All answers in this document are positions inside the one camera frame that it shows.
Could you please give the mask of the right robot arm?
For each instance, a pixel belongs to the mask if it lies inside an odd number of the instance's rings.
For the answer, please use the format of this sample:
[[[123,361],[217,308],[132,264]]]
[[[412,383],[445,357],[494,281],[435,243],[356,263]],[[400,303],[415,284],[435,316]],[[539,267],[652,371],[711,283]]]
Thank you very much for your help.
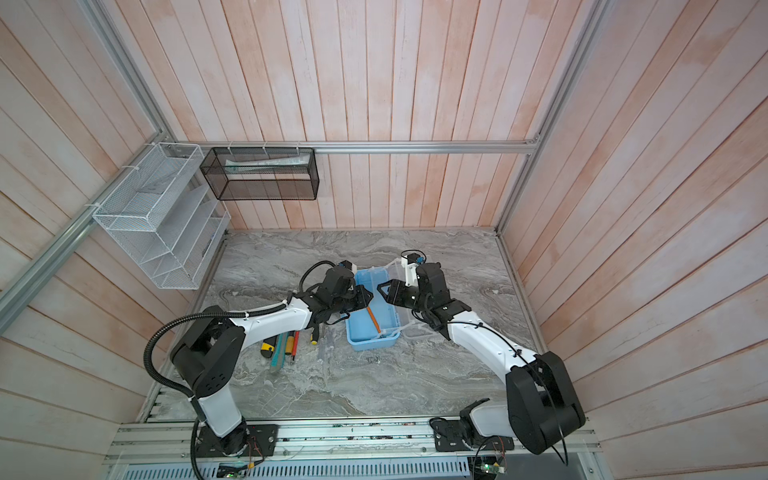
[[[541,454],[585,425],[583,407],[558,355],[526,349],[491,327],[452,296],[438,262],[410,264],[405,275],[379,284],[382,298],[475,355],[504,384],[504,401],[481,399],[459,414],[467,442],[514,438]]]

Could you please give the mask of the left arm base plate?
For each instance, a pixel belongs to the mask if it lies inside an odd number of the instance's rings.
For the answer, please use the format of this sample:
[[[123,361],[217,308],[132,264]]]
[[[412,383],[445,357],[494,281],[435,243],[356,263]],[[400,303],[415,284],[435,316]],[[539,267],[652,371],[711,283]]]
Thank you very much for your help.
[[[255,456],[274,454],[278,438],[277,424],[241,424],[225,437],[217,437],[207,425],[198,429],[195,454],[199,458]]]

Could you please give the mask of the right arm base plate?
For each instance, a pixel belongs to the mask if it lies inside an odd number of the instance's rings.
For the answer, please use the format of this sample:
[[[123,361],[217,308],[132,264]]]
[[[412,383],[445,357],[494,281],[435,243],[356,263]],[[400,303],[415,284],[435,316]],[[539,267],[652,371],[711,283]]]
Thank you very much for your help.
[[[480,435],[468,420],[448,420],[433,417],[428,421],[434,434],[434,445],[438,452],[459,451],[496,451],[506,452],[514,449],[512,437],[485,437]]]

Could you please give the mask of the blue plastic tool box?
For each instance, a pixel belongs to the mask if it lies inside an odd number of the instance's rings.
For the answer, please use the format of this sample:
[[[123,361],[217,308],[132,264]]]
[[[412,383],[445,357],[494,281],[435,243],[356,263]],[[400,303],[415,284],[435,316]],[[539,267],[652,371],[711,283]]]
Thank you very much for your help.
[[[358,270],[355,274],[356,284],[365,286],[374,294],[368,306],[382,329],[382,334],[377,335],[366,307],[353,312],[345,321],[345,326],[347,341],[355,351],[389,348],[400,338],[402,322],[407,320],[408,311],[388,303],[377,291],[377,286],[388,280],[404,280],[404,277],[400,260],[393,260],[385,266]]]

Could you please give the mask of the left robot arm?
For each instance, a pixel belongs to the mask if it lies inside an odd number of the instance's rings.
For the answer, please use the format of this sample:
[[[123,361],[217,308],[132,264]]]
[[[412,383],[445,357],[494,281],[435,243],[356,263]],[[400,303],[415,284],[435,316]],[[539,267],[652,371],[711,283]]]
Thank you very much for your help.
[[[241,353],[254,344],[292,331],[325,324],[335,315],[346,319],[366,309],[374,294],[355,280],[344,264],[331,267],[324,280],[288,295],[278,304],[251,311],[205,312],[170,354],[198,418],[218,439],[245,429],[230,390]]]

